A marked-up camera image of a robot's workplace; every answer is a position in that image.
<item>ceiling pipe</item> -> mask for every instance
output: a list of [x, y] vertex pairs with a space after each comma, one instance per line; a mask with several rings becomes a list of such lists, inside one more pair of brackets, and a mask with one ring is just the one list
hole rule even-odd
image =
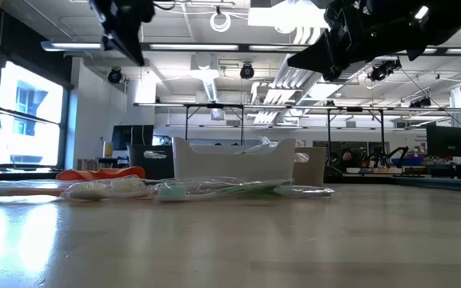
[[[72, 3], [88, 3], [88, 0], [70, 0]], [[193, 7], [214, 7], [214, 6], [220, 6], [220, 7], [226, 7], [226, 8], [235, 8], [236, 3], [234, 2], [228, 2], [228, 1], [222, 1], [222, 2], [209, 2], [209, 1], [154, 1], [154, 3], [157, 3], [159, 5], [165, 5], [165, 6], [171, 6], [171, 5], [177, 5], [177, 6], [182, 6], [182, 5], [188, 5], [188, 6], [193, 6]]]
[[53, 25], [56, 29], [58, 29], [60, 32], [62, 32], [65, 36], [67, 36], [69, 39], [72, 39], [72, 36], [70, 36], [70, 34], [68, 34], [64, 29], [60, 28], [60, 26], [58, 26], [58, 24], [56, 24], [55, 22], [53, 22], [51, 19], [49, 19], [47, 16], [44, 15], [44, 13], [40, 12], [39, 9], [37, 9], [37, 7], [33, 6], [33, 4], [29, 3], [28, 0], [23, 0], [24, 3], [26, 3], [31, 9], [35, 10], [35, 12], [39, 13], [40, 16], [44, 17], [45, 20], [47, 20], [51, 25]]
[[190, 35], [191, 41], [196, 42], [193, 35], [193, 30], [191, 29], [190, 19], [188, 18], [188, 11], [186, 10], [186, 3], [181, 2], [180, 4], [182, 10], [182, 16], [184, 16], [184, 22], [186, 23], [186, 28], [188, 28], [188, 34]]

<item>metal pole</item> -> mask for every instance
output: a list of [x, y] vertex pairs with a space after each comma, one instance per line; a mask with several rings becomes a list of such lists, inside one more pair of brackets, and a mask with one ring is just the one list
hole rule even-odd
[[331, 136], [330, 136], [330, 133], [331, 133], [331, 132], [330, 132], [330, 122], [331, 122], [331, 119], [330, 119], [330, 112], [331, 112], [331, 109], [329, 109], [329, 110], [327, 111], [327, 121], [328, 121], [328, 123], [327, 123], [327, 128], [328, 128], [328, 161], [329, 161], [328, 164], [329, 164], [329, 165], [331, 164], [331, 163], [330, 163], [330, 160], [331, 160], [330, 154], [332, 153], [332, 148], [331, 148], [331, 147], [332, 147], [332, 145], [331, 145], [332, 141], [331, 141]]
[[184, 140], [188, 141], [188, 120], [190, 119], [190, 115], [188, 112], [190, 111], [190, 107], [186, 106], [186, 129], [184, 130]]
[[245, 108], [241, 108], [241, 146], [245, 145]]
[[385, 127], [383, 126], [383, 110], [380, 110], [380, 125], [382, 127], [382, 152], [385, 153]]

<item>white bin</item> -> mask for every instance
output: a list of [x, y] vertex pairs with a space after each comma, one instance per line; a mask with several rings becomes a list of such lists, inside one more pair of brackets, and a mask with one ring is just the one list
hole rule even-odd
[[228, 154], [226, 146], [212, 146], [212, 153], [197, 153], [182, 138], [174, 145], [176, 178], [227, 176], [247, 181], [291, 179], [296, 140], [282, 140], [268, 154]]

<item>table surface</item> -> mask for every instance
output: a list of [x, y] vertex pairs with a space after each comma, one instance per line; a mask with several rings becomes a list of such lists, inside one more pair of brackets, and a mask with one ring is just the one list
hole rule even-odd
[[461, 287], [461, 192], [332, 198], [0, 198], [0, 287]]

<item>plastic bag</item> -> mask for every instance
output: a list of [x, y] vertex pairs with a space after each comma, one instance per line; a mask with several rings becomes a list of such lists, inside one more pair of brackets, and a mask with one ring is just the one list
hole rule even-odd
[[309, 155], [305, 153], [295, 153], [295, 163], [305, 163], [309, 161]]
[[290, 185], [291, 180], [271, 180], [244, 183], [208, 183], [201, 182], [199, 187], [193, 187], [191, 190], [188, 186], [181, 183], [165, 183], [158, 185], [158, 193], [155, 200], [159, 202], [179, 202], [179, 201], [198, 201], [228, 197], [234, 194], [248, 195], [274, 195], [273, 189], [281, 185]]
[[279, 186], [274, 192], [288, 198], [319, 198], [331, 196], [335, 191], [314, 186]]
[[243, 151], [238, 151], [235, 154], [259, 154], [265, 148], [275, 148], [278, 142], [272, 142], [268, 137], [261, 137], [261, 145], [253, 146]]
[[137, 176], [79, 182], [62, 193], [63, 198], [98, 201], [107, 198], [150, 198], [153, 186]]
[[164, 159], [166, 158], [165, 154], [160, 154], [154, 151], [145, 151], [143, 152], [143, 157], [147, 159]]
[[0, 181], [0, 196], [59, 196], [72, 183], [59, 180]]

